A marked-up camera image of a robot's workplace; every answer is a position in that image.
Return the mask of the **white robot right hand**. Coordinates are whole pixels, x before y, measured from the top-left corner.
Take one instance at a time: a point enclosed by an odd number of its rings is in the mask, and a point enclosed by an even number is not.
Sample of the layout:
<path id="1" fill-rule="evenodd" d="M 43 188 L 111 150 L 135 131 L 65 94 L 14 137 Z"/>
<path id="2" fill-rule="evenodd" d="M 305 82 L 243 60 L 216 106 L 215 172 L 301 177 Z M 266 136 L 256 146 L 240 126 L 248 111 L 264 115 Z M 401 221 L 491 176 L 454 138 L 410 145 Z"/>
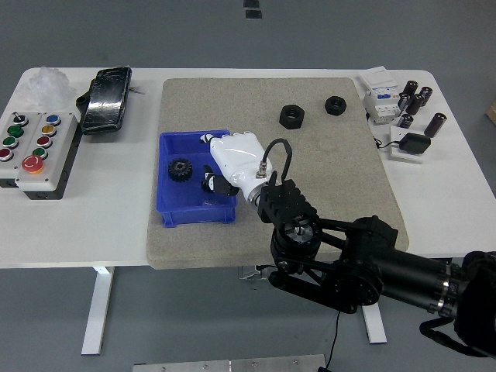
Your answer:
<path id="1" fill-rule="evenodd" d="M 211 133 L 201 136 L 208 143 L 210 154 L 219 166 L 223 177 L 240 188 L 244 198 L 251 202 L 272 174 L 272 163 L 263 160 L 265 149 L 252 132 L 233 133 L 215 137 Z"/>

